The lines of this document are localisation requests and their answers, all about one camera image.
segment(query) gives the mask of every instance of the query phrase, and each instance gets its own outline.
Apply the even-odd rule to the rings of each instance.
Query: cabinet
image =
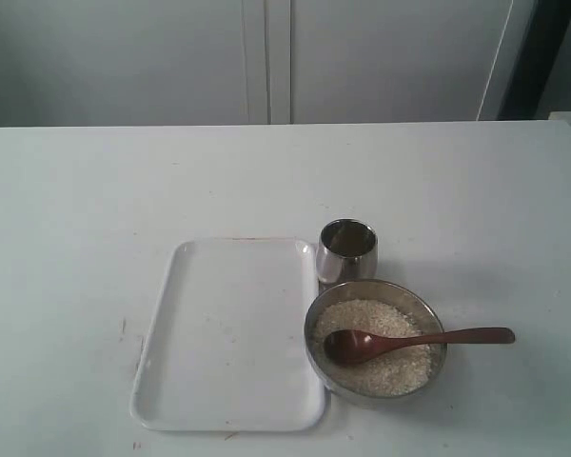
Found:
[[[533,6],[0,2],[0,126],[495,119]]]

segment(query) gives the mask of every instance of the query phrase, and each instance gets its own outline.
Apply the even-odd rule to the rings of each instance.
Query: white table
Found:
[[[519,341],[453,347],[420,396],[387,412],[333,399],[303,433],[225,440],[129,417],[176,245],[315,241],[339,216],[375,227],[379,275],[420,293],[447,328],[506,325]],[[565,123],[0,129],[0,456],[557,449],[571,455]]]

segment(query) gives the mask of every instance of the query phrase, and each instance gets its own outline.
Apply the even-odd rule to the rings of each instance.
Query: stainless steel bowl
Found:
[[[305,345],[311,365],[324,382],[325,386],[345,398],[350,403],[361,407],[380,407],[388,404],[395,398],[410,395],[426,387],[434,380],[443,366],[446,358],[446,345],[430,345],[431,368],[427,382],[402,395],[370,396],[350,388],[344,387],[328,376],[318,364],[312,351],[312,334],[317,319],[324,310],[337,303],[348,300],[378,300],[396,308],[403,314],[410,316],[423,334],[440,333],[444,329],[434,311],[420,297],[401,286],[380,280],[355,280],[329,288],[318,296],[306,312],[305,318]]]

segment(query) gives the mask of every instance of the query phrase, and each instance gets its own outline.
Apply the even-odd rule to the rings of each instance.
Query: stainless steel cup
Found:
[[[371,226],[338,219],[324,227],[315,259],[320,282],[326,286],[352,279],[372,279],[377,271],[379,240]]]

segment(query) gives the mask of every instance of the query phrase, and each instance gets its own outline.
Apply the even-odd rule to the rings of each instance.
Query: wooden spoon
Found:
[[[361,330],[338,330],[324,340],[324,351],[337,365],[357,365],[392,350],[417,345],[508,345],[516,341],[510,328],[466,328],[410,338],[387,338]]]

